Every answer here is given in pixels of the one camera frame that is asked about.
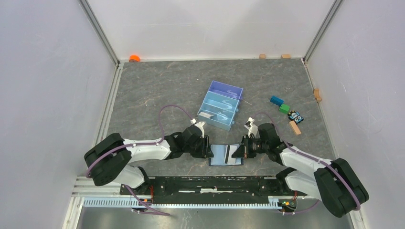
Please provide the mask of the blue card holder wallet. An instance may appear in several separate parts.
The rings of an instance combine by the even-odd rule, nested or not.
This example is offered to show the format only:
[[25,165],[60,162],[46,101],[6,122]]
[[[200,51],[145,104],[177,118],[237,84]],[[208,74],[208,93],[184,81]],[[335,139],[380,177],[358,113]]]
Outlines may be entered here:
[[242,158],[233,158],[232,154],[239,148],[239,144],[232,145],[211,145],[213,157],[209,159],[209,166],[241,166],[244,164]]

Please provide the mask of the blue purple three-bin tray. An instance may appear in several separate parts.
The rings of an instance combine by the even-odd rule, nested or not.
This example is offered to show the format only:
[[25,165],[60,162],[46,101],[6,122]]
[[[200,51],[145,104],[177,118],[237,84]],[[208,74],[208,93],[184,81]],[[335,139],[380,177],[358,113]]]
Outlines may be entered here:
[[[230,131],[234,118],[239,111],[238,106],[242,98],[243,88],[226,83],[212,81],[202,101],[197,116],[209,125]],[[204,118],[200,112],[216,114],[214,118]]]

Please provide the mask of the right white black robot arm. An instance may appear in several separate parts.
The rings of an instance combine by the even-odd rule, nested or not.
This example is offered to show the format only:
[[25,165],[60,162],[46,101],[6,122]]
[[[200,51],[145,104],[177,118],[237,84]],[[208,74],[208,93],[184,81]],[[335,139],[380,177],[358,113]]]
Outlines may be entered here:
[[266,154],[271,161],[285,166],[276,175],[280,194],[297,191],[309,195],[338,218],[359,210],[369,200],[368,191],[346,160],[329,160],[303,152],[282,140],[272,123],[247,126],[258,134],[249,131],[244,135],[232,157],[248,159]]

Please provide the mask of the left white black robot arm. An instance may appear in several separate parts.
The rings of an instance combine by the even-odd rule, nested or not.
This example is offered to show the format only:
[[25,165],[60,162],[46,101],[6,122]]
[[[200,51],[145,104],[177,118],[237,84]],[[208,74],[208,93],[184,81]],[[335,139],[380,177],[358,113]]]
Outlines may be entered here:
[[95,186],[116,182],[142,195],[149,191],[150,181],[144,169],[132,163],[176,159],[185,153],[202,159],[214,156],[201,122],[154,140],[124,139],[119,133],[113,133],[85,153],[85,176],[91,178]]

